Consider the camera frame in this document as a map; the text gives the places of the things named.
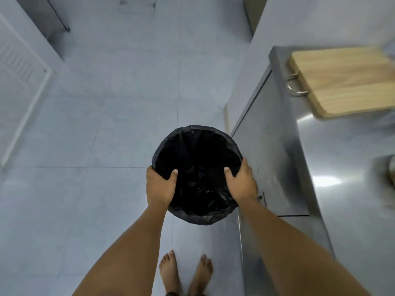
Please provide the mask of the person's left hand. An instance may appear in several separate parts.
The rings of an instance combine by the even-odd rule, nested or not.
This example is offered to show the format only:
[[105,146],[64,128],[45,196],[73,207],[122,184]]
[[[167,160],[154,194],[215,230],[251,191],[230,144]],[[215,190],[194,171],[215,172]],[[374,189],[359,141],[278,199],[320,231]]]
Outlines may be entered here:
[[146,196],[148,206],[161,206],[168,209],[174,194],[167,190],[167,179],[164,179],[150,165],[146,170]]

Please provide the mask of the person's right hand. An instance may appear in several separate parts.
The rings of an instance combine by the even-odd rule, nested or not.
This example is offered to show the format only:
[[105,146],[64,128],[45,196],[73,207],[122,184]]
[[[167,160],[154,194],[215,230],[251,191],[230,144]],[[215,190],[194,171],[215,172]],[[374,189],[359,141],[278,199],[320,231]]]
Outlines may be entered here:
[[240,170],[235,177],[237,178],[237,189],[229,192],[238,206],[241,207],[245,202],[257,202],[258,187],[246,158],[242,160]]

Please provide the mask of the black lined trash bin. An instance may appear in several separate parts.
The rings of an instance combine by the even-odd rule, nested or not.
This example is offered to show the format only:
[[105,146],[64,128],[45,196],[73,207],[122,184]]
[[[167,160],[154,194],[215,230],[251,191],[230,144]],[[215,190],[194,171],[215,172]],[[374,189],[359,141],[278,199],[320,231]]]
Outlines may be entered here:
[[168,211],[185,222],[208,226],[226,218],[237,207],[226,184],[224,168],[233,176],[243,156],[225,132],[203,125],[172,131],[152,157],[153,170],[169,179],[178,170],[174,197]]

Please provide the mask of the person's right forearm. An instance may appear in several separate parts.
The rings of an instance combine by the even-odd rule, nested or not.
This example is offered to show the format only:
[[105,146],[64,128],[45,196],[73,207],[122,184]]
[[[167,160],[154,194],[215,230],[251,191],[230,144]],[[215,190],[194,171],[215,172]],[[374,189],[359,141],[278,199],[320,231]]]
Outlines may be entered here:
[[257,197],[237,202],[279,296],[370,296],[328,251],[264,208]]

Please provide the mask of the person's left forearm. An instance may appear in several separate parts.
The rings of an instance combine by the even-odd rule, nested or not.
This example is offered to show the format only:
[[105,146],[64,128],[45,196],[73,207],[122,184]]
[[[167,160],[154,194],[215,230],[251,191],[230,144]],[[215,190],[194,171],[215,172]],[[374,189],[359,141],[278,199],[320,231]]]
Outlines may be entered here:
[[149,204],[92,266],[72,296],[151,296],[167,206]]

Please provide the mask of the stainless steel counter cabinet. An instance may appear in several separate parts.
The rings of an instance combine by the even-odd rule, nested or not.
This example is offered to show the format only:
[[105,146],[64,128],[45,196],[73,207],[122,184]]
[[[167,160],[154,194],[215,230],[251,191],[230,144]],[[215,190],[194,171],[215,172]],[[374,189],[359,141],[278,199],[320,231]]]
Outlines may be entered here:
[[395,296],[395,109],[317,118],[291,96],[274,46],[231,137],[259,202],[324,247],[375,296]]

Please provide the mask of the person's left foot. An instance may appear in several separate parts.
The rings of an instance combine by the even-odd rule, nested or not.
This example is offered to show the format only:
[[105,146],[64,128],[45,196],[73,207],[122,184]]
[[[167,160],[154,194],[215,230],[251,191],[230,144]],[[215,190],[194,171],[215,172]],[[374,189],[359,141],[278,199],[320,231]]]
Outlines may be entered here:
[[174,250],[166,253],[159,264],[160,276],[165,288],[165,296],[180,296],[182,285],[179,278]]

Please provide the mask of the person's foot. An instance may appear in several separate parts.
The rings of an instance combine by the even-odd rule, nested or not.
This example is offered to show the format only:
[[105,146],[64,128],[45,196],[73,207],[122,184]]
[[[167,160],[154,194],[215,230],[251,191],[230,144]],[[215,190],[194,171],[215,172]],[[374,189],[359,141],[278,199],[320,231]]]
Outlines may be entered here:
[[203,254],[198,262],[193,280],[191,281],[188,296],[205,296],[204,292],[213,274],[213,263]]
[[179,278],[174,250],[166,253],[159,264],[160,276],[165,288],[165,296],[180,296],[182,285]]

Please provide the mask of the person's right foot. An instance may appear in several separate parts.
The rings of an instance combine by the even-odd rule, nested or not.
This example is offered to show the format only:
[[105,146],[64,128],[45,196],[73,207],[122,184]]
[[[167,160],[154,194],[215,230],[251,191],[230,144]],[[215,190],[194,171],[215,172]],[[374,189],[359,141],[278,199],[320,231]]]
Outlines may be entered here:
[[204,292],[213,274],[213,263],[203,254],[198,262],[193,280],[191,281],[188,296],[205,296]]

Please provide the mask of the wooden cutting board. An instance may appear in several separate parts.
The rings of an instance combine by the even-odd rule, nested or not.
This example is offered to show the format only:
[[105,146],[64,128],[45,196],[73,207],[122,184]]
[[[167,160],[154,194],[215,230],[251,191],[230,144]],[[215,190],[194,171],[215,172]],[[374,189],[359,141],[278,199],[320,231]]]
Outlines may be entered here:
[[395,109],[395,59],[369,47],[294,51],[288,59],[301,91],[314,114],[337,118],[356,113]]

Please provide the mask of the brown wooden door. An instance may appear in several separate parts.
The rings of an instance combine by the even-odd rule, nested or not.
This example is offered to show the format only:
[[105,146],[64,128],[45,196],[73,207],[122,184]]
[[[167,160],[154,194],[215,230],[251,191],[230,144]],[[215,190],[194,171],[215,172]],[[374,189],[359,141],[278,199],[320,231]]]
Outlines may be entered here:
[[253,36],[258,27],[266,2],[267,0],[243,0],[244,10]]

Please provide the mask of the white louvered door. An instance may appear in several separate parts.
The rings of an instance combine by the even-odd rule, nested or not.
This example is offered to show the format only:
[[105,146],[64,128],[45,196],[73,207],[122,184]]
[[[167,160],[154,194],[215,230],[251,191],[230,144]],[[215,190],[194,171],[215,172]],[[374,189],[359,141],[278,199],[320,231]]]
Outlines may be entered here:
[[12,155],[51,68],[0,12],[0,170]]

